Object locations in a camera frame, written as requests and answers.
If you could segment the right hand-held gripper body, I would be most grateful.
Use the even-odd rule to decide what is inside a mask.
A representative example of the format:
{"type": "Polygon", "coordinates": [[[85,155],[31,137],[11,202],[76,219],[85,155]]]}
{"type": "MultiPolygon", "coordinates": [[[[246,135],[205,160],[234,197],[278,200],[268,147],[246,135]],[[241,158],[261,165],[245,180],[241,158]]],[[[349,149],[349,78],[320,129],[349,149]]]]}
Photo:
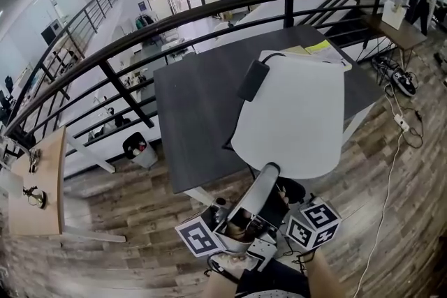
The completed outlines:
{"type": "Polygon", "coordinates": [[[334,238],[341,222],[342,218],[329,202],[315,197],[290,215],[286,237],[302,250],[314,250],[334,238]]]}

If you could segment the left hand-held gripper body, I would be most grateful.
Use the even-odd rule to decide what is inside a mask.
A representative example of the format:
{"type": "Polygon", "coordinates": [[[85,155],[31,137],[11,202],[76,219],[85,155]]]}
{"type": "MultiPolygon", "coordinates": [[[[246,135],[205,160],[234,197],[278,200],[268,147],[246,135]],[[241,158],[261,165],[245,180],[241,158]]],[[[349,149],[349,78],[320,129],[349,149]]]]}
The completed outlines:
{"type": "Polygon", "coordinates": [[[191,253],[197,257],[227,253],[233,257],[248,255],[256,260],[256,269],[263,270],[277,253],[276,229],[262,218],[250,215],[244,218],[240,210],[236,211],[238,234],[228,231],[230,210],[224,221],[214,221],[210,207],[183,223],[175,230],[191,253]]]}

